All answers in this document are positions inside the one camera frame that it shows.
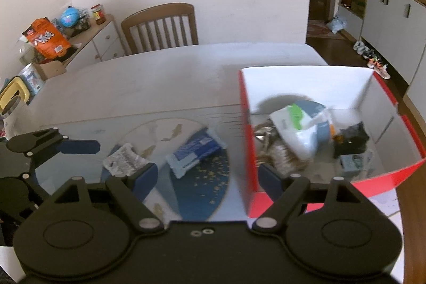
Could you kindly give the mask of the small white foil sachet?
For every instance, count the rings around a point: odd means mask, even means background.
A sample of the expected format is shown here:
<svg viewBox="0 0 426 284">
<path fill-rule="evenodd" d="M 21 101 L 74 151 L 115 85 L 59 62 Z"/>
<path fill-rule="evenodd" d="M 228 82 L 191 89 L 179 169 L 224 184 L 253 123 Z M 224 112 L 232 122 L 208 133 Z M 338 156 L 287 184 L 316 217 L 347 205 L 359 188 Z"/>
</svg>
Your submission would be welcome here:
<svg viewBox="0 0 426 284">
<path fill-rule="evenodd" d="M 142 169 L 149 161 L 137 154 L 130 143 L 125 143 L 103 160 L 103 168 L 112 176 L 131 176 Z"/>
</svg>

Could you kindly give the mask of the black snack packet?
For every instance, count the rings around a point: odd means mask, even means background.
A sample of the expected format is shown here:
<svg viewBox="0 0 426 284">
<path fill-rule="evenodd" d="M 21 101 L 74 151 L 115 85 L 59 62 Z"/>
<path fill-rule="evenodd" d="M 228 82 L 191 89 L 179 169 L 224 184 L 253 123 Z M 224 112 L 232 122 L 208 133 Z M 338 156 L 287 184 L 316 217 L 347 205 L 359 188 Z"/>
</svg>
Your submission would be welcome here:
<svg viewBox="0 0 426 284">
<path fill-rule="evenodd" d="M 367 142 L 370 139 L 365 131 L 364 122 L 341 130 L 333 137 L 334 158 L 342 155 L 361 154 L 367 150 Z"/>
</svg>

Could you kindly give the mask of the white tissue pack green grey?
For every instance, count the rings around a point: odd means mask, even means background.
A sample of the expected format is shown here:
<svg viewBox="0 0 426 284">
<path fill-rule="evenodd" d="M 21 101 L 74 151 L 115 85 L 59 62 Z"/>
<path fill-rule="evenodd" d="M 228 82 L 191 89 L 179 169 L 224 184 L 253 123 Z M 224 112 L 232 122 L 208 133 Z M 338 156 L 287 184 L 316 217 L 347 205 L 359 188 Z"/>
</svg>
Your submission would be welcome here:
<svg viewBox="0 0 426 284">
<path fill-rule="evenodd" d="M 303 161 L 313 159 L 335 134 L 329 110 L 310 100 L 297 100 L 272 112 L 269 119 L 283 142 Z"/>
</svg>

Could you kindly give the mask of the silver wrapper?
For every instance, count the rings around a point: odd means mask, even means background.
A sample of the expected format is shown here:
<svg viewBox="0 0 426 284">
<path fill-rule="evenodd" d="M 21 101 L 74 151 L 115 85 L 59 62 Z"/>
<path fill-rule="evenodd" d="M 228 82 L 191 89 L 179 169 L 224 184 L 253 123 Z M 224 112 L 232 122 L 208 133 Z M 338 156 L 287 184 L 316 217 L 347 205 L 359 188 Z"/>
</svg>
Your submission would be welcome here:
<svg viewBox="0 0 426 284">
<path fill-rule="evenodd" d="M 271 120 L 267 120 L 261 124 L 258 124 L 253 129 L 253 134 L 257 140 L 259 140 L 265 149 L 268 149 L 280 135 L 274 123 Z"/>
</svg>

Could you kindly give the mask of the blue white snack packet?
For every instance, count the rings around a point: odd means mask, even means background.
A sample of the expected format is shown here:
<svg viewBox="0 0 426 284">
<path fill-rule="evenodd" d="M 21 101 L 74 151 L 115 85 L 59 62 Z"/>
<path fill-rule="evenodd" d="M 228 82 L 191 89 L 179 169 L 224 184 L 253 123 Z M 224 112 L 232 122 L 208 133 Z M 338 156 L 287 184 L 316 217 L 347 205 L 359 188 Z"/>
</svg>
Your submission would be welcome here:
<svg viewBox="0 0 426 284">
<path fill-rule="evenodd" d="M 226 148 L 227 144 L 215 131 L 205 127 L 196 132 L 191 140 L 165 158 L 175 177 L 181 179 L 187 171 L 194 168 L 202 159 L 206 159 Z"/>
</svg>

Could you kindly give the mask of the small teal packet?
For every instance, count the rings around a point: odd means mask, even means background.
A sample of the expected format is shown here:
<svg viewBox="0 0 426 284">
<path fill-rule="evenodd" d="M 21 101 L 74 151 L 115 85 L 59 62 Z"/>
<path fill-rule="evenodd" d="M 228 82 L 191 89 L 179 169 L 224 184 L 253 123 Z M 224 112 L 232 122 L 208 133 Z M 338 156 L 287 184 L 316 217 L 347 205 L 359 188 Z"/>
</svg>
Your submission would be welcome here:
<svg viewBox="0 0 426 284">
<path fill-rule="evenodd" d="M 339 157 L 342 167 L 342 176 L 345 179 L 365 179 L 373 172 L 372 160 L 374 153 L 367 149 L 360 154 L 345 154 Z"/>
</svg>

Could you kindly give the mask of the blue round pattern table mat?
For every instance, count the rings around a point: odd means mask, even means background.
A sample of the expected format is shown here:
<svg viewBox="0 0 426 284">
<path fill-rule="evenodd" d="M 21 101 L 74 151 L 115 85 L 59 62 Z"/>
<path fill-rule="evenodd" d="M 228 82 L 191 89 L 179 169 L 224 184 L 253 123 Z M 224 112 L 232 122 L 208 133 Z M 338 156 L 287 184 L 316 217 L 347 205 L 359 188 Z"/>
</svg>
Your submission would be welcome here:
<svg viewBox="0 0 426 284">
<path fill-rule="evenodd" d="M 203 135 L 215 135 L 224 147 L 199 161 L 184 175 L 176 175 L 167 157 Z M 145 122 L 124 135 L 110 154 L 122 146 L 157 165 L 157 183 L 150 193 L 134 185 L 134 194 L 163 222 L 206 221 L 219 208 L 230 180 L 227 133 L 223 122 L 181 117 Z"/>
</svg>

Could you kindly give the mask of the white side drawer cabinet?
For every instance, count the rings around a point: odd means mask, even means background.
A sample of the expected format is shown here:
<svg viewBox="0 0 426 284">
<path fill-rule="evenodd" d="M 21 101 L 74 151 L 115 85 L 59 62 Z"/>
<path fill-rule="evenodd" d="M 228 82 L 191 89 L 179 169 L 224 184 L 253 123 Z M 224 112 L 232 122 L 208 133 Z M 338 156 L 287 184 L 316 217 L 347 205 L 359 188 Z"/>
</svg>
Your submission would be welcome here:
<svg viewBox="0 0 426 284">
<path fill-rule="evenodd" d="M 106 15 L 106 21 L 96 24 L 90 20 L 89 30 L 69 39 L 76 52 L 64 62 L 52 61 L 36 64 L 35 68 L 42 80 L 53 78 L 62 73 L 78 71 L 88 65 L 102 63 L 126 55 L 122 40 L 112 15 Z"/>
</svg>

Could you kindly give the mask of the blue globe ball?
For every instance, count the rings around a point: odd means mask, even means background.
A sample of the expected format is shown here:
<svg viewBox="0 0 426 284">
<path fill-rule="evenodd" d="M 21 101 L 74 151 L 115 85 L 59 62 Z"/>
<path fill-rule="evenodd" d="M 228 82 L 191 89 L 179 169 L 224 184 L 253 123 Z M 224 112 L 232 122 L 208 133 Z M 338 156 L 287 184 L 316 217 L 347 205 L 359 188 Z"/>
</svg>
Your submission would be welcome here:
<svg viewBox="0 0 426 284">
<path fill-rule="evenodd" d="M 60 22 L 64 27 L 70 28 L 75 26 L 78 23 L 79 18 L 80 18 L 79 10 L 73 6 L 69 6 L 63 11 L 60 17 Z"/>
</svg>

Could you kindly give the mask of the red cardboard shoe box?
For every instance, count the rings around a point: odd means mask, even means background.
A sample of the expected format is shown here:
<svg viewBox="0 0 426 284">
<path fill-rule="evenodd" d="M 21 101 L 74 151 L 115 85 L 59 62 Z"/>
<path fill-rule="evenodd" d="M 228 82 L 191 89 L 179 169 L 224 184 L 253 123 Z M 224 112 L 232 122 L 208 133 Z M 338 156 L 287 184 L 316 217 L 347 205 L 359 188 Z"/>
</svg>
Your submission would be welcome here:
<svg viewBox="0 0 426 284">
<path fill-rule="evenodd" d="M 373 197 L 425 163 L 414 128 L 369 68 L 251 67 L 240 71 L 239 86 L 252 218 L 272 203 L 259 183 L 261 164 L 313 183 L 342 176 Z"/>
</svg>

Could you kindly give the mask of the shoes on floor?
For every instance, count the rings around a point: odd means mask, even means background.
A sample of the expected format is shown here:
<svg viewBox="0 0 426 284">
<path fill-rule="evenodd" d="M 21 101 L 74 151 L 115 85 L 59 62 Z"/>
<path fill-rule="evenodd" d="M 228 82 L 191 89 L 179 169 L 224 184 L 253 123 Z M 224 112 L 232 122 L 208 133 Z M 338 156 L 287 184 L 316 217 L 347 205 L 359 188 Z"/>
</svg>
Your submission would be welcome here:
<svg viewBox="0 0 426 284">
<path fill-rule="evenodd" d="M 352 48 L 358 55 L 367 60 L 367 67 L 374 70 L 381 78 L 384 80 L 391 78 L 387 72 L 388 64 L 375 50 L 367 47 L 362 41 L 356 41 Z"/>
</svg>

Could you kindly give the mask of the brown wooden chair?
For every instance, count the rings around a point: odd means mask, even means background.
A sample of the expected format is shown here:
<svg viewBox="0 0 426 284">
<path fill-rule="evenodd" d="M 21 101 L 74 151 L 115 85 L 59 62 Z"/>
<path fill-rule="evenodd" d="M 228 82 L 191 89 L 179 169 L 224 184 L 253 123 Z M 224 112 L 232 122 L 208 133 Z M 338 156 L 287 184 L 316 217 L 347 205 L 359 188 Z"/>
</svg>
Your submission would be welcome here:
<svg viewBox="0 0 426 284">
<path fill-rule="evenodd" d="M 189 3 L 142 9 L 125 18 L 121 29 L 132 54 L 199 44 L 195 8 Z"/>
</svg>

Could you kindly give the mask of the light blue bag on floor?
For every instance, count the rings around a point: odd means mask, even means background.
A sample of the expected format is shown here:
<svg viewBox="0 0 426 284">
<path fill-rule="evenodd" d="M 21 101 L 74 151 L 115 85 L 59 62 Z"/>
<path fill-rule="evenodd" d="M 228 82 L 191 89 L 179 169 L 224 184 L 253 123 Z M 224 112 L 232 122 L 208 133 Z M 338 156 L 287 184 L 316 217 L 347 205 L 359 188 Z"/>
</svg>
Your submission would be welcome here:
<svg viewBox="0 0 426 284">
<path fill-rule="evenodd" d="M 333 33 L 337 34 L 346 27 L 346 20 L 336 15 L 331 21 L 327 22 L 326 27 Z"/>
</svg>

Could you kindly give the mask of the yellow handled container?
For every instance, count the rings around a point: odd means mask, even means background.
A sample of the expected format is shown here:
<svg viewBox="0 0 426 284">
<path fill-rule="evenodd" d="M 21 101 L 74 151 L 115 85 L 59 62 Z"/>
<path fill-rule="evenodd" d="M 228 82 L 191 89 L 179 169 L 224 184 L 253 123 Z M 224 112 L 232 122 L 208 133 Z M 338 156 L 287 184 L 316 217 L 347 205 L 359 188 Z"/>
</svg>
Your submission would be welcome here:
<svg viewBox="0 0 426 284">
<path fill-rule="evenodd" d="M 3 111 L 11 99 L 16 96 L 20 97 L 25 104 L 28 105 L 30 103 L 30 90 L 24 82 L 24 79 L 20 76 L 15 76 L 12 78 L 1 90 L 1 111 Z"/>
</svg>

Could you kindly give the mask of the white grey wall cabinet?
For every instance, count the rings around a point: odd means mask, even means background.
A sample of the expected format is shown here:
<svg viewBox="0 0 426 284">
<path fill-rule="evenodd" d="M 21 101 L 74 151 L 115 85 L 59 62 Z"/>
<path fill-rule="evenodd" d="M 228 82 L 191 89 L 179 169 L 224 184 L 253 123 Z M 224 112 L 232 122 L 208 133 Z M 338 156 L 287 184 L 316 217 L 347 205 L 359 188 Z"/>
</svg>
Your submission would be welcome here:
<svg viewBox="0 0 426 284">
<path fill-rule="evenodd" d="M 425 58 L 425 0 L 340 0 L 344 31 L 375 50 L 401 94 Z"/>
</svg>

